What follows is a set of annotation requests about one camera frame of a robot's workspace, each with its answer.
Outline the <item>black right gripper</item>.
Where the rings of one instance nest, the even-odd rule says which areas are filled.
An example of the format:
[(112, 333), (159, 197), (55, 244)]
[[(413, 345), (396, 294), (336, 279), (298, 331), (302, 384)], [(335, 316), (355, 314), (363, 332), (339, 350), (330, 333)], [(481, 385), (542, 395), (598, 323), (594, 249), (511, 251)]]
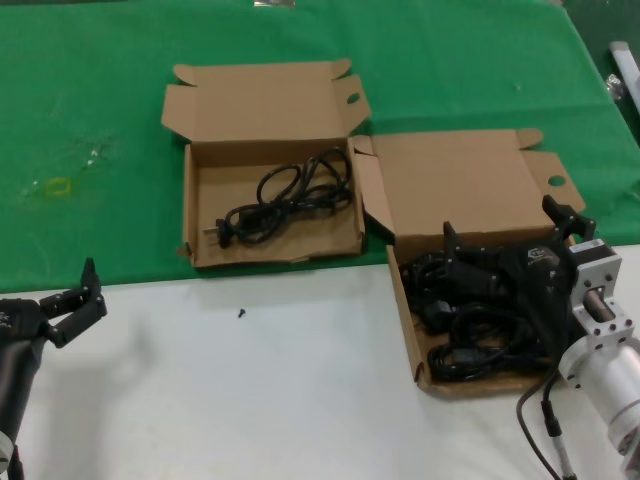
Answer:
[(566, 249), (573, 237), (591, 241), (596, 222), (551, 195), (542, 209), (553, 222), (542, 241), (502, 247), (465, 245), (453, 226), (443, 224), (445, 279), (468, 293), (503, 302), (530, 321), (551, 364), (559, 364), (570, 337), (569, 297), (574, 274)]

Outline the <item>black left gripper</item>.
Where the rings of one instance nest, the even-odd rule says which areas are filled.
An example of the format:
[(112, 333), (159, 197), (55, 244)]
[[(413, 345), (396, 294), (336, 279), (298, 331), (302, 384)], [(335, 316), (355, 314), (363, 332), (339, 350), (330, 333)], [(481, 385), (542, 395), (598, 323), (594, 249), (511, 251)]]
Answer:
[(107, 315), (95, 262), (87, 258), (76, 288), (46, 297), (1, 301), (1, 432), (17, 436), (46, 339), (63, 348)]

